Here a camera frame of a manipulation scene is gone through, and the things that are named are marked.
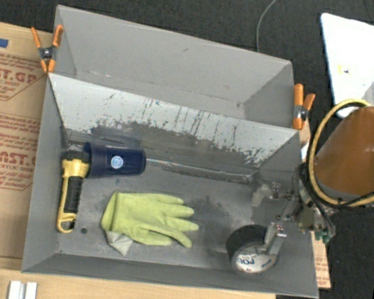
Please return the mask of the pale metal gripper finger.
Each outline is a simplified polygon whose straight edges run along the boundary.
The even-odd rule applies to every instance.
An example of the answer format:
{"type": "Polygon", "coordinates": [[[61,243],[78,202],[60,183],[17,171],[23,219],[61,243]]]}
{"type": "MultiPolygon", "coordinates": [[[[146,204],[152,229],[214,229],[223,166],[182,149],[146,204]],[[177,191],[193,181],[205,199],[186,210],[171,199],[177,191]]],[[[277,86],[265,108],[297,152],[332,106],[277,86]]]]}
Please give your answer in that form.
{"type": "Polygon", "coordinates": [[[281,184],[274,181],[271,183],[262,183],[253,192],[251,205],[259,207],[265,199],[277,199],[279,197],[280,187],[281,184]]]}
{"type": "Polygon", "coordinates": [[[271,223],[265,235],[265,247],[262,251],[264,265],[273,266],[277,261],[279,250],[281,249],[287,234],[282,225],[271,223]]]}

